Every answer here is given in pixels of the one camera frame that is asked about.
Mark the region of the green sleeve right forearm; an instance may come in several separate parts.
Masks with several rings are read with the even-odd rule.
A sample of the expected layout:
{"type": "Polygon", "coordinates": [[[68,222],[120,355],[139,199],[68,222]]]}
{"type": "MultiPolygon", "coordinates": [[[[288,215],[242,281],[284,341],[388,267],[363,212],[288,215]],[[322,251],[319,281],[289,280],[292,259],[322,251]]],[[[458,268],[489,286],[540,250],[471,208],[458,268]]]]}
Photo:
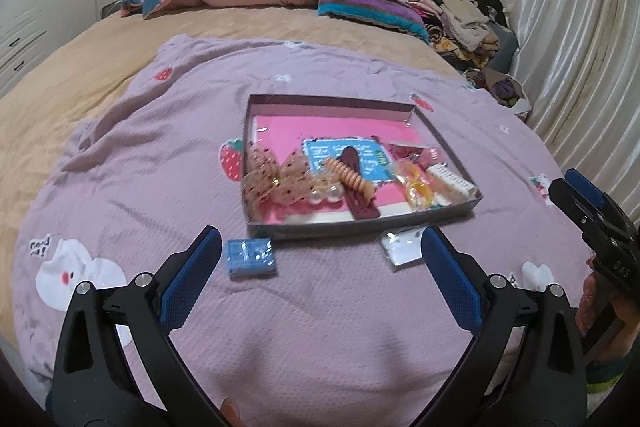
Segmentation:
{"type": "Polygon", "coordinates": [[[628,355],[623,358],[609,362],[591,362],[586,367],[587,415],[600,407],[638,352],[639,340],[636,340],[628,355]]]}

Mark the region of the right hand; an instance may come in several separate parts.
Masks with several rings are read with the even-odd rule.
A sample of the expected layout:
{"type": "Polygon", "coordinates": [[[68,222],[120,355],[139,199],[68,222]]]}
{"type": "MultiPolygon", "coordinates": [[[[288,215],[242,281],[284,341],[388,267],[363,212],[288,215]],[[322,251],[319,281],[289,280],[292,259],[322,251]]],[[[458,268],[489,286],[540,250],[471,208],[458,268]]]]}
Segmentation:
{"type": "Polygon", "coordinates": [[[575,322],[582,335],[586,364],[620,361],[629,355],[639,335],[639,271],[629,277],[615,270],[602,272],[592,256],[591,272],[582,285],[575,322]]]}

